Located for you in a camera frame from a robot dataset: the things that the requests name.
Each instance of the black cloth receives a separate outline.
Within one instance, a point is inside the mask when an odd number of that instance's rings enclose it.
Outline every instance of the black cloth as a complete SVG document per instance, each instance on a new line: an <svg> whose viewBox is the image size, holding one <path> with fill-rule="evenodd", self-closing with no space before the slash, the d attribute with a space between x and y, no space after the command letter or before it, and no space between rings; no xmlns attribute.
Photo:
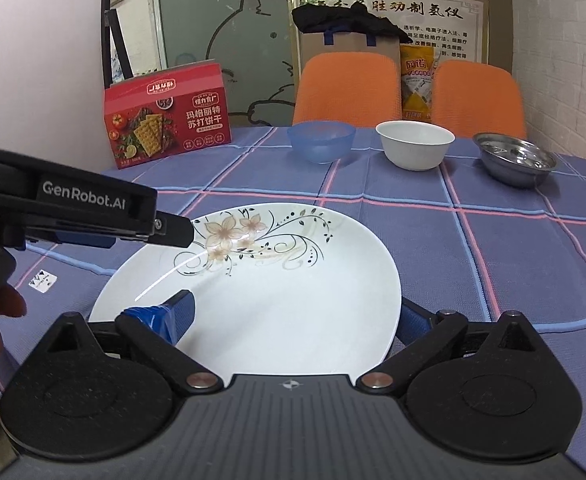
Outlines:
<svg viewBox="0 0 586 480"><path fill-rule="evenodd" d="M291 11L293 23L303 34L312 32L359 32L369 36L399 38L400 43L413 43L406 32L388 18L371 14L367 6L355 2L351 7L329 7L304 4Z"/></svg>

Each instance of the orange chair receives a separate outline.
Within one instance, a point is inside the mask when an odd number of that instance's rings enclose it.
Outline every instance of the orange chair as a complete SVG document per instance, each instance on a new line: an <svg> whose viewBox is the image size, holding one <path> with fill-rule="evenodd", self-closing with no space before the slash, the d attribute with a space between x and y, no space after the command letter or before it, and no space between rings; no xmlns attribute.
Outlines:
<svg viewBox="0 0 586 480"><path fill-rule="evenodd" d="M527 138L520 90L506 70L448 60L435 70L431 99L431 122L456 137L494 132Z"/></svg>
<svg viewBox="0 0 586 480"><path fill-rule="evenodd" d="M397 66L372 52L330 52L308 60L297 89L293 124L341 121L375 127L402 118Z"/></svg>

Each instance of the metal bowl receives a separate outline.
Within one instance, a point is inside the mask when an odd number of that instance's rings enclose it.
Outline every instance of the metal bowl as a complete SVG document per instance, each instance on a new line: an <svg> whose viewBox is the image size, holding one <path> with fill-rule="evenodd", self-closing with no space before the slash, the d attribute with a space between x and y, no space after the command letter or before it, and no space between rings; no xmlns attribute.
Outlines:
<svg viewBox="0 0 586 480"><path fill-rule="evenodd" d="M477 134L473 141L480 148L486 171L513 187L534 187L558 165L551 154L526 140L502 134Z"/></svg>

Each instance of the table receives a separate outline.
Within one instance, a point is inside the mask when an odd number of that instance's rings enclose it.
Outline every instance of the table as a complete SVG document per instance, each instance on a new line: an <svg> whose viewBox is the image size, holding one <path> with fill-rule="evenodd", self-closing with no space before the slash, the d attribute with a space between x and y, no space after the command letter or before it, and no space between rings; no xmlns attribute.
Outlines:
<svg viewBox="0 0 586 480"><path fill-rule="evenodd" d="M317 165L292 152L286 128L256 127L234 130L226 146L109 174L156 187L158 208L190 218L263 202L332 208L385 243L410 300L470 320L522 311L580 390L582 421L569 454L586 468L586 160L560 156L538 190L517 190L487 176L478 155L471 140L459 139L439 168L404 171L385 158L375 131L363 128L347 157ZM7 349L0 384L58 314L88 316L106 281L139 248L38 243L16 254L10 282L29 311L23 319L0 317ZM45 294L28 286L41 269L57 276Z"/></svg>

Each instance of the red box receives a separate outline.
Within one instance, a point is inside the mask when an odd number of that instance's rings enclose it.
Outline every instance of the red box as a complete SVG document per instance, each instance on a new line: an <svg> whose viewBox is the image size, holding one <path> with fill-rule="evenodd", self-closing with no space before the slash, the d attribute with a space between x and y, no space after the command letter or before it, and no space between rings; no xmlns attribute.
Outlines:
<svg viewBox="0 0 586 480"><path fill-rule="evenodd" d="M220 65L203 61L135 77L104 91L118 168L231 141Z"/></svg>

